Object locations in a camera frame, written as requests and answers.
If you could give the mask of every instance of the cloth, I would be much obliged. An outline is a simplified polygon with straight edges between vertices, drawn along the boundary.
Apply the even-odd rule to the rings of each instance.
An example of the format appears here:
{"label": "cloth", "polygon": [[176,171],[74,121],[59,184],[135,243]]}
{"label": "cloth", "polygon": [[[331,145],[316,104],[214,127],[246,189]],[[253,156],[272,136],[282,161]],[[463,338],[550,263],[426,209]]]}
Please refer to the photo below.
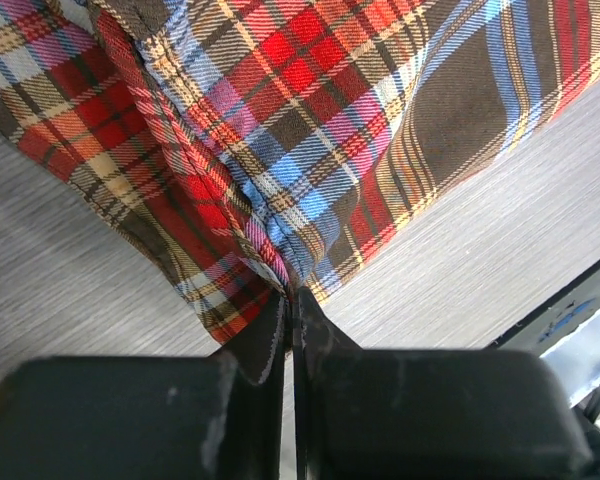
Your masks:
{"label": "cloth", "polygon": [[71,1],[0,0],[0,131],[219,341],[600,78],[600,0]]}

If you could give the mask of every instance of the plaid shirt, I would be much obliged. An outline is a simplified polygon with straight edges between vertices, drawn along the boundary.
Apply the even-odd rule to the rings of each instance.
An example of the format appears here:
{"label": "plaid shirt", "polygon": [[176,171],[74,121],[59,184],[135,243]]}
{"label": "plaid shirt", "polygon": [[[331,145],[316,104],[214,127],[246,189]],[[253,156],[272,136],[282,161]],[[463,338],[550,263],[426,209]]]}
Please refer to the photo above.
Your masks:
{"label": "plaid shirt", "polygon": [[599,78],[600,0],[0,0],[0,131],[219,341]]}

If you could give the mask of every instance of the plaid scarf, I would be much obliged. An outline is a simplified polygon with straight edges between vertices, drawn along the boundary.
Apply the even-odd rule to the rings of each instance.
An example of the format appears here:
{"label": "plaid scarf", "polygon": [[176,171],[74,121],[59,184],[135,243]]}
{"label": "plaid scarf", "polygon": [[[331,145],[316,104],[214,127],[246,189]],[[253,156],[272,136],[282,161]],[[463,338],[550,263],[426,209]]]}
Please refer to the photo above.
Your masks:
{"label": "plaid scarf", "polygon": [[600,0],[0,0],[0,131],[221,342],[599,78]]}

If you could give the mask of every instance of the plaid fabric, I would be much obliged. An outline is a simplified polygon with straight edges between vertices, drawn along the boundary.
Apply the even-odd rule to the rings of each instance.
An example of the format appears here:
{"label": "plaid fabric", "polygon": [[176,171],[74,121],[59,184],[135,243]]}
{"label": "plaid fabric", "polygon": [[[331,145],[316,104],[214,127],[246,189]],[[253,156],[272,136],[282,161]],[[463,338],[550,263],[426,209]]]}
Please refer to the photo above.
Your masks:
{"label": "plaid fabric", "polygon": [[320,299],[600,77],[600,0],[94,1]]}
{"label": "plaid fabric", "polygon": [[47,4],[0,0],[0,130],[220,341],[274,288],[326,299],[600,78],[600,0]]}
{"label": "plaid fabric", "polygon": [[273,275],[236,233],[250,207],[224,165],[190,155],[186,129],[126,47],[119,73],[43,1],[0,0],[0,131],[151,258],[226,341],[271,294]]}

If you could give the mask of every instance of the gray wooden surface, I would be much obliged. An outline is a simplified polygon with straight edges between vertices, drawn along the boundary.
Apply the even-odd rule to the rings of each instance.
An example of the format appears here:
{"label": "gray wooden surface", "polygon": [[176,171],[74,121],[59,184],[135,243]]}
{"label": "gray wooden surface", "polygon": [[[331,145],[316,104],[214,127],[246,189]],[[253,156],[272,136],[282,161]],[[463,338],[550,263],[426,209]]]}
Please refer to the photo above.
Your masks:
{"label": "gray wooden surface", "polygon": [[[364,346],[481,346],[599,257],[600,83],[416,218],[326,312]],[[0,378],[40,355],[215,348],[155,267],[0,138]]]}

